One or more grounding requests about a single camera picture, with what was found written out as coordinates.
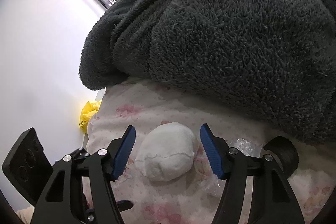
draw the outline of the blue gripper pad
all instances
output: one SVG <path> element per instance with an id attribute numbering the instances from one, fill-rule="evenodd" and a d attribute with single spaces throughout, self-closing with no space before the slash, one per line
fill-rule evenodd
<path id="1" fill-rule="evenodd" d="M 112 176 L 117 180 L 124 173 L 126 163 L 135 143 L 135 128 L 131 127 L 115 156 Z"/>
<path id="2" fill-rule="evenodd" d="M 212 140 L 212 133 L 208 132 L 207 125 L 201 126 L 200 135 L 201 135 L 201 142 L 204 147 L 205 153 L 208 157 L 212 172 L 219 179 L 221 179 L 224 175 L 224 171 L 222 169 L 222 159 Z"/>

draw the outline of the black wheel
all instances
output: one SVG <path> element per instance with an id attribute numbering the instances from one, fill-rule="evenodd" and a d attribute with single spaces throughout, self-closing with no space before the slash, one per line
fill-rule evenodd
<path id="1" fill-rule="evenodd" d="M 275 156 L 286 178 L 289 178 L 299 165 L 299 155 L 293 143 L 285 137 L 278 136 L 263 147 L 265 154 Z"/>

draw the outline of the pink floral bedsheet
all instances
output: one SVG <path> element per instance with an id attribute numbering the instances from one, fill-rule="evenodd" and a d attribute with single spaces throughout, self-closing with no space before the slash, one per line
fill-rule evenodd
<path id="1" fill-rule="evenodd" d="M 215 135 L 228 142 L 244 138 L 257 146 L 275 136 L 285 136 L 223 105 L 149 80 L 132 79 L 107 88 L 99 112 L 89 122 L 87 148 L 93 153 L 120 138 L 129 124 L 136 128 L 137 139 L 125 172 L 112 183 L 116 200 L 134 202 L 132 209 L 122 212 L 126 224 L 208 224 L 216 212 L 220 195 L 205 187 L 213 174 L 202 145 L 194 167 L 169 182 L 151 182 L 134 167 L 133 160 L 146 134 L 166 121 L 188 126 L 198 138 L 200 126 L 206 122 Z M 289 182 L 309 223 L 336 184 L 335 148 L 291 140 L 299 152 L 300 163 Z M 248 178 L 241 224 L 248 220 L 252 185 L 253 180 Z M 223 182 L 216 186 L 221 190 Z M 84 180 L 84 192 L 92 205 L 88 180 Z"/>

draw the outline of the fleece blanket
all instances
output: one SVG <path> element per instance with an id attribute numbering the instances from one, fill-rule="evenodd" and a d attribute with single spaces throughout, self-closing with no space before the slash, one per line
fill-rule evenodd
<path id="1" fill-rule="evenodd" d="M 304 141 L 336 140 L 335 0 L 118 0 L 89 33 L 92 90 L 129 75 L 201 94 Z"/>

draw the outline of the yellow plastic bag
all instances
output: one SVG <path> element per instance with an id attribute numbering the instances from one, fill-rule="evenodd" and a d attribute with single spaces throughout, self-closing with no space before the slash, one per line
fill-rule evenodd
<path id="1" fill-rule="evenodd" d="M 84 131 L 85 134 L 87 133 L 87 124 L 89 123 L 91 117 L 98 112 L 100 103 L 101 100 L 98 102 L 87 102 L 82 109 L 82 113 L 79 117 L 79 127 Z"/>

